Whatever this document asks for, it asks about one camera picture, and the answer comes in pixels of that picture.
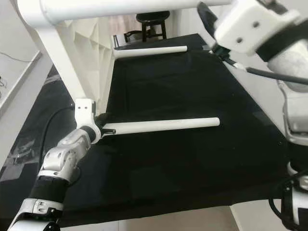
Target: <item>white plastic rod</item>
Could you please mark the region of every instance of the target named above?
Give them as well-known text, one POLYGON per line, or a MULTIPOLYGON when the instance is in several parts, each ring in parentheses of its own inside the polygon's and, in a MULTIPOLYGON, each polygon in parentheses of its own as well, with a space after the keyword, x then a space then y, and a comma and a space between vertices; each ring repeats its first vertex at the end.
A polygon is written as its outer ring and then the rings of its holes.
MULTIPOLYGON (((208 6, 226 5, 232 2, 232 0, 202 1, 208 6)), ((57 23, 68 19, 194 8, 199 2, 200 0, 41 0, 40 4, 47 18, 52 23, 57 23)))
POLYGON ((106 124, 104 129, 115 129, 115 135, 151 132, 151 131, 166 131, 187 128, 204 128, 219 126, 219 118, 199 118, 199 119, 178 119, 178 120, 160 120, 160 121, 145 121, 145 122, 130 122, 130 123, 113 123, 106 124))
POLYGON ((147 48, 147 49, 133 49, 133 50, 114 50, 114 55, 116 59, 135 57, 135 56, 146 56, 155 54, 167 54, 167 53, 177 53, 186 52, 187 46, 181 47, 160 47, 160 48, 147 48))

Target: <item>chair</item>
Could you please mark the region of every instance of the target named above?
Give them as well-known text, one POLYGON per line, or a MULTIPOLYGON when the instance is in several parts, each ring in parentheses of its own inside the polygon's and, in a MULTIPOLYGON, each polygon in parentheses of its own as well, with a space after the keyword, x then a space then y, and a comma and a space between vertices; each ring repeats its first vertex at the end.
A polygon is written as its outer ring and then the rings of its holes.
POLYGON ((138 14, 136 16, 136 19, 138 22, 142 24, 142 41, 146 42, 146 38, 152 38, 158 36, 163 36, 163 39, 167 39, 165 20, 169 18, 169 16, 170 16, 169 11, 138 14), (161 34, 154 34, 154 35, 151 35, 151 33, 147 34, 146 27, 154 25, 161 25, 162 27, 161 34))

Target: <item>white tube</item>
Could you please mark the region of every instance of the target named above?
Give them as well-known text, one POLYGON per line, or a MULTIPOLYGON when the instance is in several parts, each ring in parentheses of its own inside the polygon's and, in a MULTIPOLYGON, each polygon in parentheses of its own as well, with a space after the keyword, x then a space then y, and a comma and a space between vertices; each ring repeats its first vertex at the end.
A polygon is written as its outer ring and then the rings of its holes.
POLYGON ((133 50, 114 50, 114 55, 116 59, 119 59, 126 57, 167 54, 167 53, 177 53, 186 51, 187 51, 187 46, 159 47, 159 48, 133 49, 133 50))
POLYGON ((219 118, 160 120, 131 123, 106 124, 104 129, 115 129, 115 135, 141 133, 151 131, 177 130, 187 128, 204 128, 219 126, 219 118))
MULTIPOLYGON (((202 1, 209 6, 232 2, 232 0, 202 1)), ((194 8, 200 0, 41 0, 40 2, 46 17, 51 22, 58 23, 68 19, 194 8)))

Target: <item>stool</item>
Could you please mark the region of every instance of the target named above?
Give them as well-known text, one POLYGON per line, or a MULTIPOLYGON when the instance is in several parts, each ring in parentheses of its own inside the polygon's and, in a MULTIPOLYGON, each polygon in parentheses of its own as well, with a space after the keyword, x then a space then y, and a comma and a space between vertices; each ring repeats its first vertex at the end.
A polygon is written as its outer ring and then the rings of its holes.
POLYGON ((165 20, 169 18, 169 16, 170 16, 169 11, 137 14, 136 19, 138 22, 142 24, 142 41, 146 42, 146 38, 152 38, 158 36, 163 36, 163 39, 167 39, 165 20), (154 25, 161 25, 162 27, 161 34, 155 34, 155 35, 151 35, 151 33, 147 34, 146 27, 154 25))

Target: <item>white metal frame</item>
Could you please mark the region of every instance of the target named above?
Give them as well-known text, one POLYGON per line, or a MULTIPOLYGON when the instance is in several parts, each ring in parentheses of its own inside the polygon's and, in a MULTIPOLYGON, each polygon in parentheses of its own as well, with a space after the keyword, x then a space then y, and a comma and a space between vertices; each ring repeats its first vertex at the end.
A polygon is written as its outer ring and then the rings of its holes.
MULTIPOLYGON (((18 8, 24 20, 38 32, 73 100, 94 100, 96 114, 99 115, 106 112, 117 58, 187 51, 186 46, 116 51, 111 43, 108 18, 105 16, 193 8, 199 2, 200 0, 18 0, 18 8)), ((212 6, 229 4, 231 0, 204 2, 212 6)), ((170 127, 176 129, 174 124, 177 124, 178 129, 195 128, 193 123, 199 127, 208 126, 208 121, 200 123, 191 120, 189 126, 173 123, 170 127)), ((153 123, 142 125, 151 128, 147 130, 157 130, 152 127, 153 123)))

